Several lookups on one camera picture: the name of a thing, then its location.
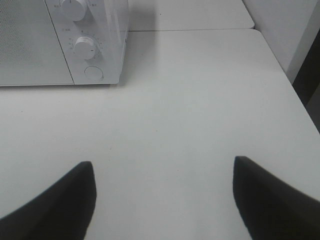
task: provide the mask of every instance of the microwave oven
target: microwave oven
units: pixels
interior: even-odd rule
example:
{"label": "microwave oven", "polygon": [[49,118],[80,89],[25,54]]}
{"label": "microwave oven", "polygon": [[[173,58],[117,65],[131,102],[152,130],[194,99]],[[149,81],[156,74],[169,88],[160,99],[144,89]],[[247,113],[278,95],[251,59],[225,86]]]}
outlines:
{"label": "microwave oven", "polygon": [[0,0],[0,86],[117,84],[128,0]]}

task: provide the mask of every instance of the tabletop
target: tabletop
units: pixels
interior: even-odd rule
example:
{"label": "tabletop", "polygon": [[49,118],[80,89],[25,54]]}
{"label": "tabletop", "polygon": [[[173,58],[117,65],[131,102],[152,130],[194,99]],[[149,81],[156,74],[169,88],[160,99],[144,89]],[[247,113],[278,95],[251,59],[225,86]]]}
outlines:
{"label": "tabletop", "polygon": [[320,136],[256,30],[130,32],[120,84],[0,88],[0,217],[81,161],[86,239],[248,240],[234,157],[320,200]]}
{"label": "tabletop", "polygon": [[131,31],[251,29],[242,0],[129,0]]}

